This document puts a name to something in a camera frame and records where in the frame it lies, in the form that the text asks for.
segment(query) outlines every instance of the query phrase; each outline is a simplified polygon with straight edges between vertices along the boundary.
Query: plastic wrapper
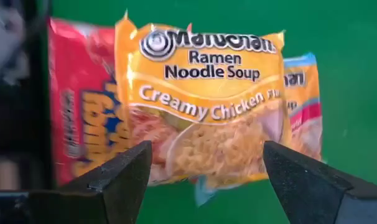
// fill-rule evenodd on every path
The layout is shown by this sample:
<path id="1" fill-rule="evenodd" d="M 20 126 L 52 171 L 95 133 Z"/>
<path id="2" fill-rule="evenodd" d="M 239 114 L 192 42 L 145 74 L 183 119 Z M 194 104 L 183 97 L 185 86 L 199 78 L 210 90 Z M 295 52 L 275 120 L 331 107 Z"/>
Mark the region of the plastic wrapper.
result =
<path id="1" fill-rule="evenodd" d="M 283 126 L 283 33 L 195 34 L 125 17 L 116 80 L 129 145 L 152 141 L 152 183 L 264 173 Z"/>
<path id="2" fill-rule="evenodd" d="M 319 92 L 319 73 L 312 53 L 284 59 L 284 129 L 280 143 L 321 160 L 322 112 Z M 267 178 L 267 174 L 252 178 L 229 178 L 203 175 L 195 179 L 195 200 L 203 205 L 218 190 L 226 190 L 241 184 Z"/>
<path id="3" fill-rule="evenodd" d="M 129 149 L 116 94 L 114 38 L 114 27 L 49 22 L 52 150 L 59 184 Z"/>

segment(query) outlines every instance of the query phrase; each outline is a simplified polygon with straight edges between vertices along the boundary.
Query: green background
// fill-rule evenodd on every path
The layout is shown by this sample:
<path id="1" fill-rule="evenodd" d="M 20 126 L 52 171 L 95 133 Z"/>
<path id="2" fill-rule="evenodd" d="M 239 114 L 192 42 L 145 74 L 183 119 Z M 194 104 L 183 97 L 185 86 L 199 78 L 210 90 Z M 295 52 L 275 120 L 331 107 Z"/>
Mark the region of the green background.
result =
<path id="1" fill-rule="evenodd" d="M 53 15 L 111 26 L 127 8 L 138 27 L 193 22 L 194 32 L 286 30 L 285 57 L 317 57 L 325 160 L 377 184 L 377 0 L 55 0 Z M 137 222 L 288 223 L 268 181 L 222 191 L 200 208 L 189 183 L 151 187 Z"/>

